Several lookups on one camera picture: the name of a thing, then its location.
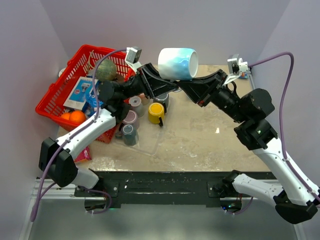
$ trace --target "table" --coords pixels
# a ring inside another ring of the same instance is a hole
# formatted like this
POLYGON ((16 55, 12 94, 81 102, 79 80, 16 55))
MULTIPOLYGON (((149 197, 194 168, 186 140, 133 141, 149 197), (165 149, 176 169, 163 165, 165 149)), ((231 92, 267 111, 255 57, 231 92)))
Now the table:
MULTIPOLYGON (((200 65, 197 76, 206 76, 226 65, 200 65)), ((237 79, 240 97, 252 90, 250 81, 237 79)), ((263 172, 268 167, 238 140, 238 126, 213 104, 199 107, 181 91, 174 98, 173 115, 155 155, 126 149, 115 143, 94 141, 90 144, 92 161, 79 167, 95 171, 223 171, 263 172)), ((67 132, 59 128, 58 136, 67 132)))

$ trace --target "orange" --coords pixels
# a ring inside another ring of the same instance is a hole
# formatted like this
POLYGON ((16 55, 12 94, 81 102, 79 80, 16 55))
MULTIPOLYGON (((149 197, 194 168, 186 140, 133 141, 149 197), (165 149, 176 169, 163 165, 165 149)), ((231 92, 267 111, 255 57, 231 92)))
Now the orange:
POLYGON ((60 118, 69 120, 70 115, 71 115, 70 112, 65 112, 64 114, 62 114, 62 115, 60 116, 60 118))
POLYGON ((73 111, 70 114, 69 120, 76 124, 82 124, 86 120, 86 115, 82 111, 73 111))

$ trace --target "blue and white mug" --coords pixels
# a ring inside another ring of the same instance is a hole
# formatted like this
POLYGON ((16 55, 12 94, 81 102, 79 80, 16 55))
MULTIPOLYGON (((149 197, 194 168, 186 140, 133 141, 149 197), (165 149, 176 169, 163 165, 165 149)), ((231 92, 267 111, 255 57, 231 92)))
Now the blue and white mug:
POLYGON ((191 80, 198 64, 198 54, 192 48, 164 48, 158 57, 160 77, 166 80, 191 80))

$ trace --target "basket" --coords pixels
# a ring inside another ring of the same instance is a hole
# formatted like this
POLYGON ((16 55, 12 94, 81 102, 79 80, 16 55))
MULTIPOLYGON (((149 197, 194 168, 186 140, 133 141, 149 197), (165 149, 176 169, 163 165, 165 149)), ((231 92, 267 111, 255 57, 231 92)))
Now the basket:
MULTIPOLYGON (((79 77, 87 76, 87 73, 90 70, 88 58, 92 50, 94 50, 94 52, 90 57, 91 65, 94 65, 97 60, 114 51, 114 49, 111 48, 91 45, 83 45, 80 47, 73 58, 68 61, 67 67, 62 75, 55 83, 50 85, 48 91, 35 108, 35 111, 38 114, 52 119, 67 131, 75 129, 79 124, 60 117, 67 110, 64 107, 64 103, 77 83, 79 77)), ((117 73, 128 79, 127 73, 130 68, 125 63, 125 57, 125 53, 117 52, 111 55, 109 59, 116 64, 117 73)), ((101 134, 96 140, 108 144, 114 136, 115 131, 116 127, 109 129, 101 134)))

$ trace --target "robotic arm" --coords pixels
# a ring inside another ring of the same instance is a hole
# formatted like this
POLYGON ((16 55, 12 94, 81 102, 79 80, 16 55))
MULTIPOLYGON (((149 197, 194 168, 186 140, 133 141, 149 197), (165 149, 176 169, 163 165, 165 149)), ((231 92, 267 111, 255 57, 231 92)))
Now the robotic arm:
MULTIPOLYGON (((90 127, 69 140, 58 153, 48 170, 54 182, 60 187, 75 184, 88 189, 99 188, 98 175, 89 169, 77 168, 73 159, 100 134, 122 122, 130 109, 124 103, 125 99, 142 93, 146 97, 155 98, 181 88, 195 104, 205 107, 211 102, 239 123, 234 131, 240 142, 269 167, 281 184, 271 185, 234 170, 221 184, 214 186, 216 192, 237 192, 258 198, 274 206, 278 214, 292 224, 309 220, 316 214, 316 206, 320 202, 315 194, 319 196, 319 187, 307 178, 288 154, 288 158, 284 158, 281 141, 265 119, 275 109, 270 94, 257 88, 241 98, 237 95, 234 80, 248 70, 246 62, 234 55, 228 60, 230 75, 220 69, 190 81, 170 81, 162 79, 151 63, 141 65, 138 61, 140 54, 141 49, 137 47, 127 49, 125 61, 135 71, 135 76, 124 83, 106 81, 99 86, 99 100, 103 102, 99 116, 90 127), (291 163, 312 191, 302 184, 286 161, 291 163)), ((89 121, 91 119, 57 140, 47 138, 43 141, 39 168, 44 171, 59 146, 89 121)))

